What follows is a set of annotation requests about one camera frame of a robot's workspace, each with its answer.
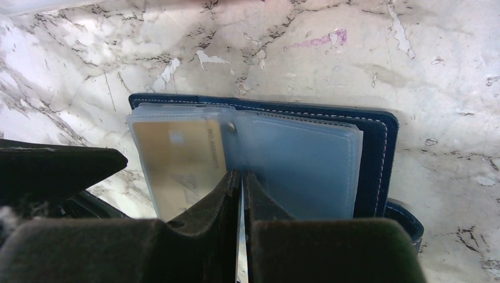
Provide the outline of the gold card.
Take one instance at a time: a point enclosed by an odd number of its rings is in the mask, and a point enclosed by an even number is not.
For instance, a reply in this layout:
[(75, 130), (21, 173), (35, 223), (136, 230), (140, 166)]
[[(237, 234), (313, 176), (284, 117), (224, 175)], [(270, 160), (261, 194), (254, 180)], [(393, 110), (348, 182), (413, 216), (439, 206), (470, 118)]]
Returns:
[(158, 218), (170, 221), (203, 199), (227, 172), (216, 120), (132, 124)]

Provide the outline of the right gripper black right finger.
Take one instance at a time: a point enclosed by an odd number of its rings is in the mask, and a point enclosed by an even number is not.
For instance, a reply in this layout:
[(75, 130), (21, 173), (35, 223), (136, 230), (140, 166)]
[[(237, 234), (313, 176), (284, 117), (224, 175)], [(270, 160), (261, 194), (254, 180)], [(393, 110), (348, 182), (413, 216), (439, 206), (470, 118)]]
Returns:
[(381, 218), (300, 221), (253, 173), (242, 187), (249, 282), (425, 282), (424, 228), (406, 208), (389, 202)]

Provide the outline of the navy blue card holder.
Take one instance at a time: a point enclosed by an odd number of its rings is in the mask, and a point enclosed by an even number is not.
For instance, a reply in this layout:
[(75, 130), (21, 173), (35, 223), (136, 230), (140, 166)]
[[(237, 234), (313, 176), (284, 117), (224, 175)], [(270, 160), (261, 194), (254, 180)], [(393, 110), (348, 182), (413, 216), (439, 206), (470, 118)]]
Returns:
[(407, 209), (387, 199), (399, 129), (397, 118), (392, 113), (375, 108), (186, 94), (136, 93), (129, 95), (129, 103), (132, 109), (142, 103), (231, 106), (236, 110), (255, 110), (262, 113), (277, 113), (356, 125), (364, 133), (364, 137), (354, 217), (384, 217), (395, 220), (409, 234), (415, 250), (420, 250), (425, 231), (423, 225)]

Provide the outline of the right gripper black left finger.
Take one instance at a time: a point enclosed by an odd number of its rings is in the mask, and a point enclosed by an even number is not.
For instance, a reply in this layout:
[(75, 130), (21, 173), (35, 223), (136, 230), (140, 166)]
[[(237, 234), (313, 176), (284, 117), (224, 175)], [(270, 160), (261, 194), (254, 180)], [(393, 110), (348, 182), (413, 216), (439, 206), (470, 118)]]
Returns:
[(235, 282), (241, 173), (164, 222), (42, 219), (1, 248), (2, 282)]

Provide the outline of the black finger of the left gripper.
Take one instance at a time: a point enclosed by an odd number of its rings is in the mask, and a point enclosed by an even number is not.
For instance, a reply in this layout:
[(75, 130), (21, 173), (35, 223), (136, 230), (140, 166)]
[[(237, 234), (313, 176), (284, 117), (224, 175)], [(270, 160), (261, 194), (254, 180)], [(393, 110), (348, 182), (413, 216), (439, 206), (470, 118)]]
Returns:
[(23, 218), (126, 218), (87, 189), (127, 163), (116, 149), (1, 139), (1, 206)]

